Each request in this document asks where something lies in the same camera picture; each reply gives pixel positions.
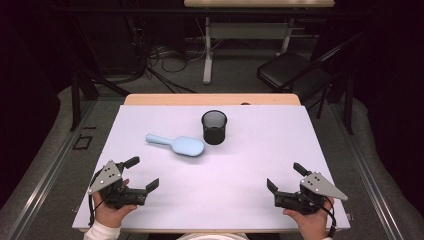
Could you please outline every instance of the white tabletop surface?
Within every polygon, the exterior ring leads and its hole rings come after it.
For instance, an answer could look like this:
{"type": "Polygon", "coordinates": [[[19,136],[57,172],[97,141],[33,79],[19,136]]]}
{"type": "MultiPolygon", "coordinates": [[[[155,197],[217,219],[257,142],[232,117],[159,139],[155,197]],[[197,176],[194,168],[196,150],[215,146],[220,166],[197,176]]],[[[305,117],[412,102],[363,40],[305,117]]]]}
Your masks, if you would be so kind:
{"type": "Polygon", "coordinates": [[[186,7],[333,7],[334,0],[185,0],[186,7]]]}
{"type": "MultiPolygon", "coordinates": [[[[156,178],[160,185],[124,219],[122,229],[130,232],[297,230],[283,209],[274,207],[266,179],[279,191],[299,191],[303,177],[292,168],[298,162],[333,182],[303,106],[121,106],[95,172],[109,160],[134,156],[140,163],[123,172],[129,187],[144,189],[156,178]],[[202,139],[200,119],[212,109],[228,117],[226,139],[217,146],[205,144],[197,157],[145,141],[149,133],[202,139]]],[[[336,200],[335,210],[338,227],[350,228],[341,201],[336,200]]],[[[87,230],[88,221],[85,194],[73,228],[87,230]]]]}

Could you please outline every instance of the black mesh cup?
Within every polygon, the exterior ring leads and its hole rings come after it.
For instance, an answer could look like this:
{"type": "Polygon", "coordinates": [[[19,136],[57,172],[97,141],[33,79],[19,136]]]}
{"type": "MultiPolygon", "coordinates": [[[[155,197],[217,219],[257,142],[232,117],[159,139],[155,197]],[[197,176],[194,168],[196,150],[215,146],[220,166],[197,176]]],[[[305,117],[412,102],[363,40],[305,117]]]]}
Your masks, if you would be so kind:
{"type": "Polygon", "coordinates": [[[221,111],[211,110],[203,114],[203,139],[210,145],[221,144],[225,140],[227,116],[221,111]]]}

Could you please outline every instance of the silver gripper plate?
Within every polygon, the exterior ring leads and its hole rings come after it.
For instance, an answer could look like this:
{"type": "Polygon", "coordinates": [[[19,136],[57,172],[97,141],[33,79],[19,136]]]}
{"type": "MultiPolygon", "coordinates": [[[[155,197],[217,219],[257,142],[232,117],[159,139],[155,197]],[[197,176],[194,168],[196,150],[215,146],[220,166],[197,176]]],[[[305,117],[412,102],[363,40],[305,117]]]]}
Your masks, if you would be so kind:
{"type": "Polygon", "coordinates": [[[310,174],[300,181],[300,184],[318,195],[334,197],[343,201],[347,200],[347,196],[320,173],[310,174]]]}
{"type": "Polygon", "coordinates": [[[88,194],[91,195],[94,192],[100,191],[110,184],[121,179],[121,172],[116,167],[116,164],[110,160],[102,169],[99,176],[97,176],[91,188],[88,190],[88,194]]]}

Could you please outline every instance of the human hand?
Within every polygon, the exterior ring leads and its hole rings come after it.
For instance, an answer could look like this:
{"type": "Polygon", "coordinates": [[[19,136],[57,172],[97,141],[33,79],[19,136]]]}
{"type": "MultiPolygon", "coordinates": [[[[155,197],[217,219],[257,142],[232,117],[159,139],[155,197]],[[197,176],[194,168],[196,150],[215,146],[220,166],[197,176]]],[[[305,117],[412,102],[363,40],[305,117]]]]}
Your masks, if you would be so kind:
{"type": "MultiPolygon", "coordinates": [[[[324,207],[330,210],[334,204],[334,199],[332,197],[328,197],[328,199],[331,203],[326,200],[324,207]]],[[[320,209],[314,214],[302,215],[297,211],[284,209],[283,214],[296,221],[304,240],[322,240],[327,237],[327,213],[324,210],[320,209]]]]}
{"type": "MultiPolygon", "coordinates": [[[[129,179],[124,180],[124,185],[130,182],[129,179]]],[[[112,206],[108,206],[103,202],[102,196],[99,192],[93,193],[94,206],[96,208],[96,221],[106,227],[119,228],[122,223],[122,219],[127,216],[128,213],[137,209],[137,205],[125,205],[120,209],[116,209],[112,206]]]]}

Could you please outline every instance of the table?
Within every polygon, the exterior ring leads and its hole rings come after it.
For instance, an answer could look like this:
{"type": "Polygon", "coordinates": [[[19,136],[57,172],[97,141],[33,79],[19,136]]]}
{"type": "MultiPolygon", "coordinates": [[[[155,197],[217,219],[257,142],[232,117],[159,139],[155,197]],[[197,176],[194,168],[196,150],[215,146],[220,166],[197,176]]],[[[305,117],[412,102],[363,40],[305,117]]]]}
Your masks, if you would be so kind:
{"type": "MultiPolygon", "coordinates": [[[[194,8],[323,8],[333,7],[334,0],[185,0],[186,7],[194,8]]],[[[287,51],[294,20],[287,23],[211,23],[206,17],[206,59],[203,83],[211,83],[211,38],[283,39],[280,53],[287,51]]]]}
{"type": "MultiPolygon", "coordinates": [[[[296,231],[295,222],[274,207],[266,178],[280,191],[298,191],[303,177],[292,169],[296,161],[333,181],[308,114],[294,94],[131,94],[95,171],[110,159],[133,156],[140,163],[123,172],[130,187],[144,189],[156,178],[160,185],[124,219],[122,231],[128,232],[296,231]],[[240,105],[246,102],[252,105],[240,105]],[[198,157],[144,140],[147,133],[201,139],[200,118],[210,109],[227,114],[227,136],[220,145],[205,144],[198,157]]],[[[350,228],[339,200],[335,208],[338,227],[350,228]]],[[[87,231],[88,217],[86,195],[73,228],[87,231]]]]}

